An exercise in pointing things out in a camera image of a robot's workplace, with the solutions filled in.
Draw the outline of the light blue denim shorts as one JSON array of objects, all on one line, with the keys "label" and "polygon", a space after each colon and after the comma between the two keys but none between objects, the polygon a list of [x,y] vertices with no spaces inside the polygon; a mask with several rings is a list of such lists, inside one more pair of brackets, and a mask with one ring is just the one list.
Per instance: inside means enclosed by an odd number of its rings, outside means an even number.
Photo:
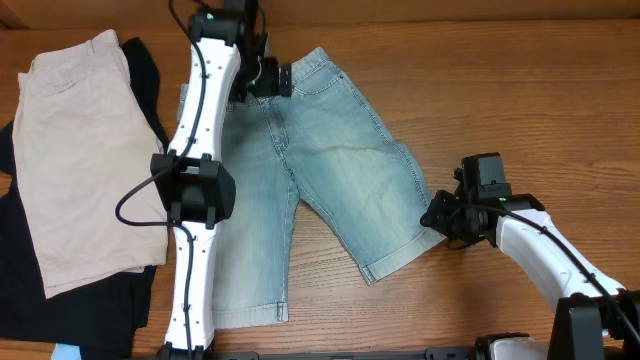
[{"label": "light blue denim shorts", "polygon": [[442,239],[420,222],[431,196],[416,159],[322,49],[293,64],[290,96],[228,106],[222,160],[236,202],[216,247],[218,329],[287,321],[300,202],[321,216],[370,284]]}]

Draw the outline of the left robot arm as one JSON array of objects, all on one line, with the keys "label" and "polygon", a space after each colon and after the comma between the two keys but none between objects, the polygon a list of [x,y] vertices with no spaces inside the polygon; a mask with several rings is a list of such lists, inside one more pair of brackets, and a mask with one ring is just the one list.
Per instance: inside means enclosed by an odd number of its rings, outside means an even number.
[{"label": "left robot arm", "polygon": [[176,244],[171,320],[160,359],[206,359],[214,342],[215,253],[236,198],[222,163],[225,112],[250,93],[290,96],[292,71],[268,54],[266,17],[257,0],[202,5],[190,17],[191,69],[175,134],[153,156],[151,173]]}]

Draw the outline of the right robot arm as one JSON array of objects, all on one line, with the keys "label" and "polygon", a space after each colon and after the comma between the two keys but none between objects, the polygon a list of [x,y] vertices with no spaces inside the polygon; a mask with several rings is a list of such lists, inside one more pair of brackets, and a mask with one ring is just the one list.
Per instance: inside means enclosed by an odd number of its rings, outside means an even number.
[{"label": "right robot arm", "polygon": [[420,223],[450,250],[483,240],[515,261],[554,313],[548,343],[525,333],[481,336],[474,345],[431,348],[428,359],[636,359],[639,294],[591,264],[531,194],[515,195],[497,153],[465,157],[454,192],[439,190]]}]

